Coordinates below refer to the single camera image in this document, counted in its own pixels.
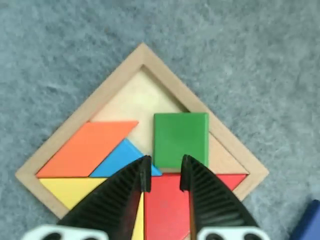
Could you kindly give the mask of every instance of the red triangle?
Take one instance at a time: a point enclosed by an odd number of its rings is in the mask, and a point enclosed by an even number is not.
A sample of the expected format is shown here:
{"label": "red triangle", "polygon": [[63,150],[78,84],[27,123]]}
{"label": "red triangle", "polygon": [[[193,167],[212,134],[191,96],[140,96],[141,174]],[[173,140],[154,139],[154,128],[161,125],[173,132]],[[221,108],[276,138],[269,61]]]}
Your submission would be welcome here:
{"label": "red triangle", "polygon": [[36,176],[88,177],[137,124],[137,121],[85,123]]}
{"label": "red triangle", "polygon": [[180,174],[152,177],[144,193],[144,240],[182,240],[189,231],[189,192],[180,191]]}
{"label": "red triangle", "polygon": [[217,174],[216,175],[227,187],[233,191],[245,178],[246,174]]}

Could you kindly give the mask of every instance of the blue object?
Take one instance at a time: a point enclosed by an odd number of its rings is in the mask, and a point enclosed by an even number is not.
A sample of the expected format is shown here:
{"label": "blue object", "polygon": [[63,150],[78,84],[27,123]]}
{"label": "blue object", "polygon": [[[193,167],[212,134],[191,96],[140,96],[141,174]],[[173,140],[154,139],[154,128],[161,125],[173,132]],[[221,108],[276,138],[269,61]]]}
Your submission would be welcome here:
{"label": "blue object", "polygon": [[[122,140],[118,146],[102,161],[102,163],[91,173],[90,177],[111,177],[120,169],[144,156],[128,139]],[[162,173],[153,164],[151,175],[161,176]]]}
{"label": "blue object", "polygon": [[320,201],[313,200],[305,210],[289,240],[320,239]]}

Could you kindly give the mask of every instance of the wooden puzzle board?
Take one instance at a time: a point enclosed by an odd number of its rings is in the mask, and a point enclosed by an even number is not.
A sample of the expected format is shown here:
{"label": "wooden puzzle board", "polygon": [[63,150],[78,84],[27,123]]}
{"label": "wooden puzzle board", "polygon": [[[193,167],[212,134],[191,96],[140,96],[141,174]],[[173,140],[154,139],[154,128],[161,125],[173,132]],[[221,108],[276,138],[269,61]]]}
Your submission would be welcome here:
{"label": "wooden puzzle board", "polygon": [[84,123],[139,121],[127,138],[142,153],[152,155],[154,113],[181,112],[209,114],[209,168],[216,174],[247,174],[233,191],[243,200],[268,175],[268,170],[143,43],[30,157],[16,177],[62,218],[68,208],[35,174]]}

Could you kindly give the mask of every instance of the green square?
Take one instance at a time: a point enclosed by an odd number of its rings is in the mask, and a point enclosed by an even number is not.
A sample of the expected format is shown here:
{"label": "green square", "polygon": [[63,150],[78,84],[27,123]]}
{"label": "green square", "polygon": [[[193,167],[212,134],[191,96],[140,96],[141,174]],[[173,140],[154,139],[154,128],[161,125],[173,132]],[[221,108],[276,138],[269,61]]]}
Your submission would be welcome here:
{"label": "green square", "polygon": [[185,154],[208,166],[208,128],[207,113],[156,113],[155,166],[167,172],[180,172]]}

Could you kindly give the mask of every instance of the yellow triangle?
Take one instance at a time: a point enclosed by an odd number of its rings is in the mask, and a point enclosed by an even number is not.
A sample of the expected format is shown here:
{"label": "yellow triangle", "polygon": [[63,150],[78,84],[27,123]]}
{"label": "yellow triangle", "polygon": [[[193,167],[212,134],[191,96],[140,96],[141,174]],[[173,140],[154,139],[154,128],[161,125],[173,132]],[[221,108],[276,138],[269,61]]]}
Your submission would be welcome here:
{"label": "yellow triangle", "polygon": [[145,227],[145,213],[144,213],[144,194],[141,194],[138,211],[136,213],[134,229],[131,240],[144,240]]}
{"label": "yellow triangle", "polygon": [[[107,178],[40,178],[40,182],[69,210]],[[144,194],[141,194],[132,240],[144,239]]]}
{"label": "yellow triangle", "polygon": [[106,178],[40,178],[39,180],[68,209],[72,209]]}

